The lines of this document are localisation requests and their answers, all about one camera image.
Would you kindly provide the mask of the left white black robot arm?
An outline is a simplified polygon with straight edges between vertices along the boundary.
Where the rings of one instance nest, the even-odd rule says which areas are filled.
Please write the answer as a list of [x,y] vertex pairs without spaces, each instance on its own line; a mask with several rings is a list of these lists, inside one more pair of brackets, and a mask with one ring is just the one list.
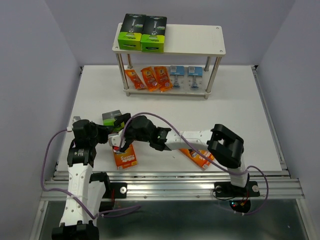
[[93,167],[96,146],[107,143],[110,130],[87,119],[72,124],[74,138],[67,155],[67,197],[59,227],[51,232],[53,240],[99,239],[99,208],[102,197],[111,193],[111,184],[107,173],[93,173]]

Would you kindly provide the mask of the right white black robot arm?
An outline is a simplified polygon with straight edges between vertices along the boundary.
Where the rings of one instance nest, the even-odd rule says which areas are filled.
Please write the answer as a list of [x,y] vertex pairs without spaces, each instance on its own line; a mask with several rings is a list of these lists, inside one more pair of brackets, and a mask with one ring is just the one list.
[[248,190],[249,173],[242,160],[244,140],[223,124],[215,124],[213,129],[200,131],[179,131],[168,120],[157,118],[167,127],[156,126],[147,118],[149,113],[124,114],[124,128],[108,137],[109,144],[124,152],[133,142],[148,143],[157,151],[194,150],[197,154],[208,151],[215,159],[217,168],[230,176],[230,189],[235,195]]

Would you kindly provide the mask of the orange BIC razor bag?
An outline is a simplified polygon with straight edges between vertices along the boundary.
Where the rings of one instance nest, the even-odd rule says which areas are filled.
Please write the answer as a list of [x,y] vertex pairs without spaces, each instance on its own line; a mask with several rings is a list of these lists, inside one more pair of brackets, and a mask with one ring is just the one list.
[[166,92],[173,87],[168,70],[165,66],[155,66],[154,72],[161,92]]
[[150,92],[156,91],[160,88],[160,85],[158,84],[156,78],[156,74],[151,66],[143,68],[141,70],[141,73],[146,87]]
[[146,85],[143,83],[143,81],[140,79],[140,77],[138,76],[138,74],[136,73],[135,70],[133,69],[126,69],[125,70],[125,74],[129,77],[129,79],[131,80],[131,82],[134,85],[134,88],[136,90],[144,90],[146,89]]

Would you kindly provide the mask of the blue clear razor blister pack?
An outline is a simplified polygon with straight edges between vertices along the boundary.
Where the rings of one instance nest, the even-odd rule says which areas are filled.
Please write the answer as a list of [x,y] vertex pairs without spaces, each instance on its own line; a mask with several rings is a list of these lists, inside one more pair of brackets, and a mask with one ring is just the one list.
[[182,65],[171,65],[169,76],[173,89],[183,89],[185,87],[185,67]]

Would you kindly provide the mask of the orange Gillette Fusion pack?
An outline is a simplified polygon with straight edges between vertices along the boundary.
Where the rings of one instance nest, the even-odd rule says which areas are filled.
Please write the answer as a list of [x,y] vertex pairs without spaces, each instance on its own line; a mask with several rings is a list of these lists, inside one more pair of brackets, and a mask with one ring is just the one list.
[[114,162],[117,170],[131,168],[138,164],[134,146],[131,144],[125,152],[119,152],[119,147],[112,147]]
[[[201,170],[206,170],[210,165],[211,162],[206,160],[204,157],[199,155],[197,152],[195,152],[193,149],[179,149],[179,151],[187,157],[193,164],[195,164],[197,167],[199,167]],[[200,150],[199,151],[202,155],[210,159],[211,161],[214,161],[214,156],[206,150]]]

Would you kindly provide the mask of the black green razor box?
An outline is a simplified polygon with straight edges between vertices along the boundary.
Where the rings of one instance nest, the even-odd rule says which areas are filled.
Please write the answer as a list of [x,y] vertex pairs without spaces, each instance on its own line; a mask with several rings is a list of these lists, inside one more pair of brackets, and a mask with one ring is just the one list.
[[102,114],[102,123],[104,126],[107,127],[113,127],[112,133],[118,133],[121,131],[125,124],[122,122],[119,125],[114,125],[114,122],[116,121],[116,117],[121,116],[122,113],[120,110],[114,110],[110,112],[106,112]]
[[141,51],[145,14],[126,13],[117,40],[121,50]]

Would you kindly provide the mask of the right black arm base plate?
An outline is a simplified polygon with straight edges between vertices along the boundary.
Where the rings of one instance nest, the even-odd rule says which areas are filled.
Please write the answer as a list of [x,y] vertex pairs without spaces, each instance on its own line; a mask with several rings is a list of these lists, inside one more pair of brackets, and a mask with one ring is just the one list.
[[256,198],[260,191],[256,181],[249,181],[245,187],[232,185],[229,181],[216,182],[213,188],[213,195],[219,199],[229,198]]

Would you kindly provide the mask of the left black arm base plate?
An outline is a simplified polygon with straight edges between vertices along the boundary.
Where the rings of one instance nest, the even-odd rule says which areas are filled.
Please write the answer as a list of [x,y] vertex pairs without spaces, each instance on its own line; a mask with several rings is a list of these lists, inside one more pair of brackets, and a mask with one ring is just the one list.
[[111,182],[105,184],[103,199],[126,199],[128,184],[126,182]]

